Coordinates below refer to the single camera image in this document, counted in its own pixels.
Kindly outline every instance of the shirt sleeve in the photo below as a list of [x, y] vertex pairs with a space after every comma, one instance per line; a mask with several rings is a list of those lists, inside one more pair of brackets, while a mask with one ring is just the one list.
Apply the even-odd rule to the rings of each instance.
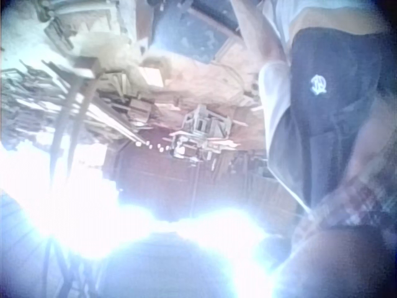
[[287, 62], [273, 61], [261, 69], [259, 94], [264, 108], [267, 152], [281, 117], [290, 107], [290, 90], [290, 67]]

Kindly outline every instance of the dirt floor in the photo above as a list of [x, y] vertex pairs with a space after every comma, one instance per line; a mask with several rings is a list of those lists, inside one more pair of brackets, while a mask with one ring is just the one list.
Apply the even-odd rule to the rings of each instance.
[[[124, 70], [133, 88], [165, 103], [158, 107], [153, 125], [178, 129], [183, 116], [206, 104], [209, 109], [245, 122], [248, 127], [234, 125], [231, 139], [240, 143], [240, 150], [264, 149], [264, 119], [262, 111], [251, 112], [244, 104], [243, 93], [255, 93], [252, 85], [257, 79], [257, 65], [249, 60], [243, 45], [227, 42], [223, 54], [205, 65], [170, 52], [149, 49], [141, 54], [139, 45], [117, 30], [104, 27], [101, 14], [80, 14], [74, 18], [77, 34], [71, 37], [72, 55], [98, 57], [106, 70]], [[44, 33], [47, 23], [37, 19], [31, 1], [14, 1], [2, 14], [2, 69], [24, 67], [19, 62], [44, 68], [42, 60], [70, 67], [68, 59], [60, 55]], [[165, 87], [152, 88], [140, 74], [141, 64], [159, 65]], [[177, 102], [177, 109], [169, 103]]]

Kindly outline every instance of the forearm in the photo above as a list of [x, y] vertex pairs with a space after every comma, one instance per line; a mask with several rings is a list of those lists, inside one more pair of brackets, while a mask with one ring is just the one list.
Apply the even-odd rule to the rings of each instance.
[[263, 65], [272, 60], [285, 61], [285, 54], [277, 34], [253, 1], [231, 0], [231, 3], [241, 35], [254, 58]]

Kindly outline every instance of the pile of wood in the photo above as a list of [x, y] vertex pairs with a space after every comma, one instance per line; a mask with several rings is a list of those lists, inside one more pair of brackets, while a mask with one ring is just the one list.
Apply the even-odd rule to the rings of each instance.
[[[52, 63], [47, 66], [56, 70]], [[75, 76], [59, 69], [56, 70], [61, 75], [58, 77], [27, 65], [26, 69], [25, 73], [17, 69], [3, 70], [1, 73], [1, 132], [2, 144], [7, 149], [15, 148], [26, 139], [36, 143], [39, 133], [54, 133], [60, 111], [66, 105], [68, 93], [72, 89], [68, 75]], [[69, 120], [78, 117], [90, 82], [92, 85], [92, 80], [80, 80], [81, 87], [72, 102]], [[128, 116], [128, 111], [133, 110], [133, 107], [128, 106], [132, 100], [120, 96], [101, 98], [99, 94], [96, 88], [92, 91], [93, 98], [87, 105], [79, 143], [109, 144], [121, 138], [144, 142], [137, 134], [139, 128], [132, 124], [134, 119]]]

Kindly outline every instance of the shirt logo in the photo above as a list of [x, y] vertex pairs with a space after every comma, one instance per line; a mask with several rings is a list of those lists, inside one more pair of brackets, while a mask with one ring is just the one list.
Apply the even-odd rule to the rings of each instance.
[[327, 93], [327, 81], [323, 76], [319, 76], [316, 74], [313, 79], [311, 79], [311, 91], [315, 95], [319, 95], [321, 93]]

